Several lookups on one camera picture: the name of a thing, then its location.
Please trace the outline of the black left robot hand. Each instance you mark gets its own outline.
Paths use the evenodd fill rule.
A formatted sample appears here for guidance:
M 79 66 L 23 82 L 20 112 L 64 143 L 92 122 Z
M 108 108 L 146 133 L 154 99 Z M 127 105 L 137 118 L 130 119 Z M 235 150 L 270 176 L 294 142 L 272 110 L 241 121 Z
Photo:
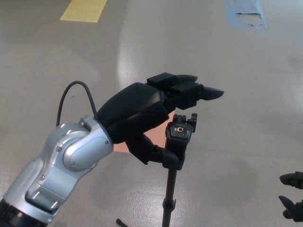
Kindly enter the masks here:
M 167 125 L 164 148 L 154 145 L 145 132 L 169 119 L 175 109 L 186 110 L 199 100 L 214 100 L 223 96 L 219 89 L 205 87 L 193 75 L 162 73 L 133 83 L 112 98 L 97 112 L 114 144 L 126 143 L 128 150 L 145 165 L 158 162 L 167 169 L 181 170 L 185 150 L 196 129 L 197 114 L 192 119 L 176 115 Z

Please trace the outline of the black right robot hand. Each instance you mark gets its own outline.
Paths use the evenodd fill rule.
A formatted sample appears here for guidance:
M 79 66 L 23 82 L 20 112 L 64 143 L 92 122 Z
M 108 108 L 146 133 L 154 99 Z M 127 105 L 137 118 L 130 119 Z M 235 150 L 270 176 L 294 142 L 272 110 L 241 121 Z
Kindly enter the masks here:
M 294 172 L 285 174 L 279 177 L 280 181 L 284 185 L 289 185 L 297 189 L 303 189 L 303 173 Z M 282 202 L 285 210 L 283 211 L 283 216 L 286 219 L 292 219 L 294 222 L 303 221 L 303 201 L 293 203 L 289 198 L 280 195 L 279 200 Z

